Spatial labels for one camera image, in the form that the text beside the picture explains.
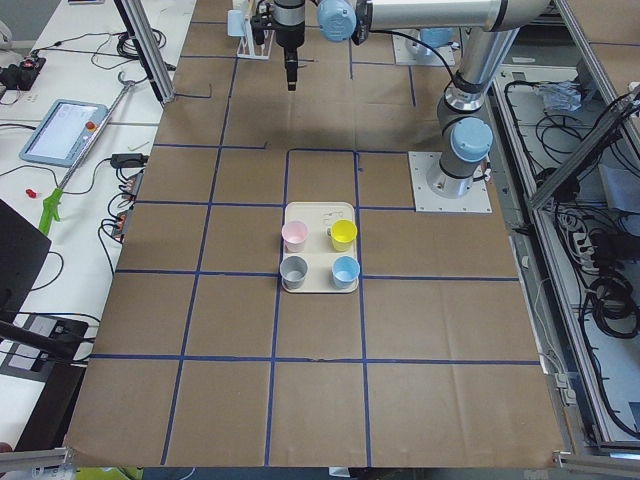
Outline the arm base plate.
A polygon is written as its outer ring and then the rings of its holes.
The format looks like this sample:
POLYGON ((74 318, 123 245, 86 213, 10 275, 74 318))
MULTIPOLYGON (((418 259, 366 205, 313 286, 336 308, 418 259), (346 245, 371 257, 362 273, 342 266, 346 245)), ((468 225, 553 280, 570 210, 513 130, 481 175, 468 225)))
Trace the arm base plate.
POLYGON ((490 214, 486 176, 478 166, 468 179, 440 169, 440 152, 408 152, 414 206, 418 213, 490 214))
MULTIPOLYGON (((421 44, 418 44, 415 39, 419 39, 419 30, 416 29, 404 29, 400 30, 400 33, 404 33, 412 40, 404 38, 402 36, 394 35, 394 56, 395 63, 398 65, 423 65, 423 66, 435 66, 443 67, 444 63, 429 49, 421 44)), ((455 65, 454 52, 451 46, 451 42, 441 48, 434 48, 444 59, 448 66, 455 65)))

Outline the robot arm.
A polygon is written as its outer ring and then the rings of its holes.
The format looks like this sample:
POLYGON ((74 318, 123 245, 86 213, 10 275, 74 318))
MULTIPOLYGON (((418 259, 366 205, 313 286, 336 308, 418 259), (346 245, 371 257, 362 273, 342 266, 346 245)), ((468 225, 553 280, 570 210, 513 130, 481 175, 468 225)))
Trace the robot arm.
POLYGON ((423 28, 419 30, 421 42, 430 45, 432 48, 441 48, 448 45, 453 37, 451 27, 423 28))
POLYGON ((367 107, 353 113, 352 145, 389 149, 396 143, 424 147, 437 143, 441 153, 427 169, 423 182, 441 198, 458 200, 472 188, 479 165, 487 161, 494 136, 479 117, 485 95, 521 27, 545 10, 544 1, 321 1, 317 22, 325 39, 347 40, 359 46, 371 35, 413 41, 432 55, 439 54, 426 35, 436 30, 467 27, 457 68, 435 107, 439 125, 426 130, 408 117, 384 117, 367 107))

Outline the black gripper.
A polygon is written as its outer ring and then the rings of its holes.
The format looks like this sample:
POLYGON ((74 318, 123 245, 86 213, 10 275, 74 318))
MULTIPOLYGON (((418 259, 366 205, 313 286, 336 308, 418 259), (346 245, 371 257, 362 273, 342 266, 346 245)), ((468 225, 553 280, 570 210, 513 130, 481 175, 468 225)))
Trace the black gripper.
POLYGON ((287 26, 275 23, 276 42, 283 49, 287 89, 297 90, 299 58, 298 49, 305 41, 305 23, 287 26))

